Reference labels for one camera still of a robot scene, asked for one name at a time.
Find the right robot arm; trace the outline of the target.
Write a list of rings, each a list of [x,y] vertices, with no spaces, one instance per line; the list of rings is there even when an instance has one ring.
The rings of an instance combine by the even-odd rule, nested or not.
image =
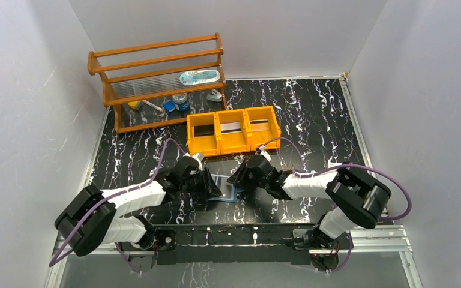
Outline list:
[[[263,189],[275,199],[331,199],[336,207],[319,220],[312,233],[330,242],[354,227],[373,229],[377,225],[391,190],[369,172],[368,167],[351,163],[315,173],[278,170],[267,153],[261,153],[243,161],[227,181],[245,191]]]

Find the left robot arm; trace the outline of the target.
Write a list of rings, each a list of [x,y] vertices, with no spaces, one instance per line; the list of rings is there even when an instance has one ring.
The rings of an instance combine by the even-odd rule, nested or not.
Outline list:
[[[173,201],[180,193],[195,199],[219,197],[222,192],[203,155],[185,154],[171,168],[161,168],[152,179],[124,188],[84,187],[61,212],[54,226],[77,256],[101,244],[130,243],[144,250],[159,243],[158,231],[145,217],[132,213]]]

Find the orange card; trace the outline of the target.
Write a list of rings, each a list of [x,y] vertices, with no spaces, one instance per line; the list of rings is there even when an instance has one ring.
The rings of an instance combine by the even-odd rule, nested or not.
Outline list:
[[[250,129],[252,132],[268,131],[270,129],[270,123],[268,120],[256,120],[250,121]]]

